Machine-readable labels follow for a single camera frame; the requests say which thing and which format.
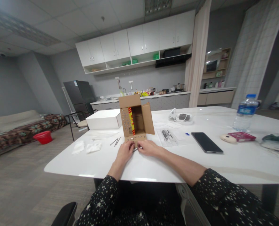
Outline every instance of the computer mouse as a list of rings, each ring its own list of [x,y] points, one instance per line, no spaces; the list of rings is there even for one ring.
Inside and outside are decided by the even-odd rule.
[[[220,136],[221,140],[224,140],[228,143],[236,143],[237,142],[237,139],[228,135],[228,134],[223,134]]]

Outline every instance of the curtain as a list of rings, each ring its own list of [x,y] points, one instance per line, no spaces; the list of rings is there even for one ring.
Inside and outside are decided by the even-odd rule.
[[[206,0],[195,16],[192,57],[186,64],[185,74],[185,87],[191,91],[189,107],[197,107],[208,40],[211,2],[212,0]]]
[[[279,0],[261,0],[246,11],[226,86],[237,86],[232,108],[247,94],[259,94],[271,50],[279,30]]]

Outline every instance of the hand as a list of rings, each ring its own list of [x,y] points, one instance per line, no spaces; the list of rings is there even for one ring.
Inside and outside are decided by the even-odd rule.
[[[167,151],[150,140],[138,141],[137,146],[140,153],[158,158]]]

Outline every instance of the star print sleeve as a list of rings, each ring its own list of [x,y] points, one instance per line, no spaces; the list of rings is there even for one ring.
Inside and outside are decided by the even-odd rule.
[[[118,198],[118,182],[106,176],[76,221],[78,225],[108,225]]]
[[[227,225],[279,225],[279,219],[261,207],[257,196],[207,169],[193,189],[221,213]]]

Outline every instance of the red box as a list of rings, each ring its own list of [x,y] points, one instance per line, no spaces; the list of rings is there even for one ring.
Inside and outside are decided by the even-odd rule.
[[[238,142],[254,141],[256,137],[245,132],[228,133],[228,135],[237,139]]]

